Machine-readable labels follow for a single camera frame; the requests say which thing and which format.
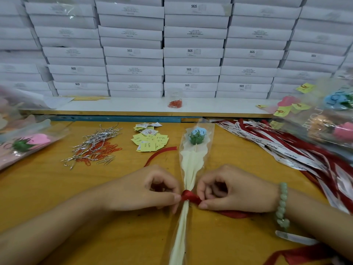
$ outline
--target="hand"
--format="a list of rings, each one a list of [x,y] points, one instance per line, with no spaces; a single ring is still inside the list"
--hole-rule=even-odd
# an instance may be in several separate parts
[[[179,182],[159,166],[144,167],[95,187],[93,191],[98,194],[103,208],[109,211],[171,206],[175,214],[181,200]]]
[[[207,172],[197,184],[200,209],[276,211],[279,187],[231,165]]]

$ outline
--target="right hand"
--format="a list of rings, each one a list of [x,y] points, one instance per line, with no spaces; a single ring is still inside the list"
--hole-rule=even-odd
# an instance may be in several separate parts
[[[231,165],[204,174],[197,184],[200,209],[274,212],[279,203],[278,185]]]

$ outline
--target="left hand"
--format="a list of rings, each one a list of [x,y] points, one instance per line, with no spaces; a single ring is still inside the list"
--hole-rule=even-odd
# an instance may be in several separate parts
[[[176,178],[157,165],[144,167],[92,189],[109,211],[171,206],[175,214],[181,200]]]

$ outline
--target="paper clip pile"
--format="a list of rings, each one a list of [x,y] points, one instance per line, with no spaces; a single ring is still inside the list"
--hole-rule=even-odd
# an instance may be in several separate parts
[[[111,145],[107,141],[120,134],[119,131],[122,128],[115,129],[116,127],[103,129],[100,125],[100,130],[92,135],[84,136],[86,141],[73,147],[73,156],[62,160],[64,166],[69,166],[67,163],[70,161],[74,161],[70,170],[73,169],[76,162],[84,162],[87,166],[91,165],[91,161],[98,161],[97,164],[104,164],[105,166],[109,164],[115,157],[110,154],[122,150],[122,148],[117,148],[117,144]]]

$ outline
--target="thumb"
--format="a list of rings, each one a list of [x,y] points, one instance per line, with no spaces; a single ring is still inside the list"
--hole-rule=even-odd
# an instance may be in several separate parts
[[[199,204],[199,209],[229,210],[231,207],[229,197],[204,200]]]
[[[146,203],[148,207],[152,207],[152,206],[163,207],[163,206],[175,205],[179,203],[180,200],[181,200],[181,196],[177,193],[167,192],[167,191],[165,192],[150,191],[149,197],[146,200]]]

